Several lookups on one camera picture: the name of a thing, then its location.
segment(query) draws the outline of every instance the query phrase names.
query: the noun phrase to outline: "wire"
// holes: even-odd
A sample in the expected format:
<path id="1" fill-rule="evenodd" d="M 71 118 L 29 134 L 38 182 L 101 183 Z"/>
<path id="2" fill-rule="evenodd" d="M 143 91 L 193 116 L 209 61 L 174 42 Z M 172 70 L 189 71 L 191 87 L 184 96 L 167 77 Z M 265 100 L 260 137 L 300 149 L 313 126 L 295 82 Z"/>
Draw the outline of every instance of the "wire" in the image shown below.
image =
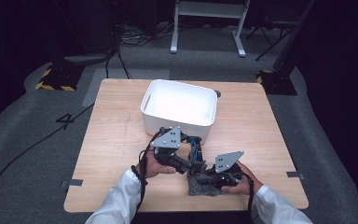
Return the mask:
<path id="1" fill-rule="evenodd" d="M 110 59 L 113 57 L 113 55 L 115 55 L 116 52 L 119 52 L 119 47 L 118 47 L 118 39 L 117 42 L 115 44 L 115 46 L 117 46 L 117 48 L 115 50 L 111 50 L 110 54 L 108 55 L 108 58 L 106 60 L 106 64 L 105 64 L 105 72 L 106 72 L 106 78 L 109 78 L 109 70 L 107 69 L 107 65 L 109 64 Z"/>
<path id="2" fill-rule="evenodd" d="M 126 63 L 121 58 L 120 48 L 117 49 L 117 55 L 118 58 L 120 59 L 121 65 L 123 66 L 124 72 L 126 73 L 127 79 L 132 79 L 130 72 L 127 70 Z"/>
<path id="3" fill-rule="evenodd" d="M 250 187 L 250 194 L 249 194 L 249 201 L 248 201 L 248 218 L 249 218 L 249 223 L 253 223 L 253 221 L 255 220 L 255 218 L 252 218 L 252 203 L 253 203 L 253 198 L 255 196 L 255 182 L 254 180 L 247 175 L 245 172 L 242 172 L 242 174 L 246 177 L 246 179 L 248 180 L 249 183 L 249 187 Z"/>
<path id="4" fill-rule="evenodd" d="M 74 118 L 67 120 L 60 128 L 56 129 L 54 132 L 50 133 L 49 135 L 47 135 L 46 137 L 42 138 L 41 140 L 39 140 L 38 142 L 34 143 L 33 145 L 31 145 L 30 147 L 26 148 L 25 150 L 22 151 L 22 153 L 20 153 L 18 156 L 16 156 L 13 160 L 11 160 L 0 172 L 0 177 L 1 175 L 7 170 L 7 168 L 13 164 L 16 160 L 18 160 L 21 156 L 23 156 L 25 153 L 27 153 L 29 150 L 31 150 L 32 148 L 36 147 L 37 145 L 39 145 L 40 143 L 44 142 L 45 140 L 47 140 L 48 138 L 50 138 L 52 135 L 54 135 L 55 133 L 59 132 L 60 130 L 64 129 L 69 123 L 74 122 L 75 119 L 77 119 L 79 116 L 81 116 L 83 113 L 85 113 L 87 110 L 89 110 L 91 107 L 93 107 L 94 104 L 89 105 L 86 109 L 84 109 L 82 112 L 80 112 L 78 115 L 76 115 Z"/>
<path id="5" fill-rule="evenodd" d="M 167 25 L 165 28 L 163 28 L 161 31 L 158 31 L 156 36 L 157 37 L 153 37 L 151 35 L 138 35 L 136 31 L 134 30 L 127 30 L 126 32 L 124 32 L 124 34 L 121 36 L 123 41 L 121 42 L 121 45 L 124 47 L 128 47 L 128 48 L 134 48 L 134 47 L 142 47 L 145 44 L 149 43 L 152 40 L 159 40 L 161 38 L 163 38 L 164 36 L 167 35 L 172 35 L 173 31 L 167 34 L 164 34 L 167 30 L 169 30 L 170 27 L 172 27 L 174 25 L 174 23 L 171 23 L 169 25 Z M 129 40 L 134 40 L 136 39 L 135 43 L 130 43 Z"/>
<path id="6" fill-rule="evenodd" d="M 144 201 L 144 196 L 145 196 L 145 190 L 146 190 L 146 185 L 147 185 L 147 181 L 146 181 L 146 165 L 147 165 L 147 153 L 149 152 L 150 148 L 151 148 L 151 143 L 156 140 L 156 138 L 161 134 L 161 130 L 158 131 L 150 140 L 149 144 L 147 145 L 146 149 L 141 151 L 139 153 L 139 170 L 140 170 L 140 180 L 141 180 L 141 201 L 138 203 L 138 205 L 136 206 L 136 211 L 138 211 L 139 207 L 141 207 L 142 202 Z"/>

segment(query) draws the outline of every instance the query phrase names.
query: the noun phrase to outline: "table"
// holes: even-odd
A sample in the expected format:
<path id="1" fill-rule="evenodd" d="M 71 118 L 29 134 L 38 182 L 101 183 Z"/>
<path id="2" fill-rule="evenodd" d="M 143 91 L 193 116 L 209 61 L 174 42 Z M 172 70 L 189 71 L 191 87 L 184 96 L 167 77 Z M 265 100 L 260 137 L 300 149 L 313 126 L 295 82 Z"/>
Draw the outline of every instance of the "table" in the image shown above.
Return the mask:
<path id="1" fill-rule="evenodd" d="M 246 13 L 249 7 L 249 0 L 244 4 L 223 4 L 223 3 L 207 3 L 207 2 L 187 2 L 176 0 L 174 26 L 171 42 L 171 53 L 177 52 L 178 45 L 178 25 L 179 16 L 202 16 L 202 17 L 217 17 L 239 19 L 237 31 L 232 31 L 232 35 L 237 46 L 240 57 L 245 57 L 246 52 L 240 40 L 241 30 L 246 18 Z"/>
<path id="2" fill-rule="evenodd" d="M 64 203 L 67 212 L 93 212 L 125 169 L 138 162 L 151 135 L 145 133 L 141 102 L 151 80 L 105 79 L 93 108 L 73 179 Z M 243 150 L 240 161 L 263 183 L 280 192 L 297 208 L 308 199 L 295 171 L 277 121 L 261 85 L 257 83 L 181 81 L 221 92 L 215 123 L 202 145 L 208 168 L 214 156 Z M 182 144 L 177 155 L 186 158 L 190 147 Z M 186 175 L 158 175 L 147 179 L 140 212 L 240 211 L 248 196 L 188 196 Z"/>

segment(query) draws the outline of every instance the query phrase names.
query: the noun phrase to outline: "white plastic bin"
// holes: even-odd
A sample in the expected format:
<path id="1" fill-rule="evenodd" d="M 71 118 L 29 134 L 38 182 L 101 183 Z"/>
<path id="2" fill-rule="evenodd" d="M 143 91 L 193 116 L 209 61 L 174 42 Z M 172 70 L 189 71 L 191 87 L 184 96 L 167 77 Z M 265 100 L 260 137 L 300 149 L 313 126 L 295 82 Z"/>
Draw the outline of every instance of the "white plastic bin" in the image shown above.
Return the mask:
<path id="1" fill-rule="evenodd" d="M 150 83 L 141 104 L 145 130 L 154 135 L 160 127 L 180 126 L 183 133 L 202 138 L 204 144 L 214 123 L 214 90 L 157 79 Z"/>

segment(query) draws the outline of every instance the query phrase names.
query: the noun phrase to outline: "white lab coat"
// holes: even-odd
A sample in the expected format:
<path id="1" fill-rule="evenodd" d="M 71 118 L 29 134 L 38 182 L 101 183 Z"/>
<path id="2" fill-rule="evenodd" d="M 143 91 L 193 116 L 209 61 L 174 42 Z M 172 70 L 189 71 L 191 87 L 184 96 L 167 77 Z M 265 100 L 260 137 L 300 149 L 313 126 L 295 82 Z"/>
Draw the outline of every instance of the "white lab coat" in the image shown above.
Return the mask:
<path id="1" fill-rule="evenodd" d="M 112 187 L 86 224 L 130 224 L 141 201 L 141 182 L 127 170 Z M 312 223 L 304 213 L 295 209 L 281 194 L 264 185 L 255 195 L 257 212 L 266 223 Z"/>

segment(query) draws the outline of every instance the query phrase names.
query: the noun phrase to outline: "yellow and black tape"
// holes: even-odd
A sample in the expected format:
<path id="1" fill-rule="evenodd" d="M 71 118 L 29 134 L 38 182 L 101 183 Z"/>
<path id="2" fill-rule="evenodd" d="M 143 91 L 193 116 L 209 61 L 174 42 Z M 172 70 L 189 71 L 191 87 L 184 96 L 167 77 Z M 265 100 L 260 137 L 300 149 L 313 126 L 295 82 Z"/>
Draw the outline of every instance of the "yellow and black tape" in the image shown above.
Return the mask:
<path id="1" fill-rule="evenodd" d="M 50 65 L 35 88 L 49 91 L 75 91 L 83 69 L 83 66 L 78 66 L 62 70 Z"/>
<path id="2" fill-rule="evenodd" d="M 266 73 L 275 73 L 274 71 L 269 71 L 269 70 L 261 70 L 255 73 L 255 78 L 258 84 L 263 85 L 263 78 L 261 77 L 262 74 L 266 74 Z"/>

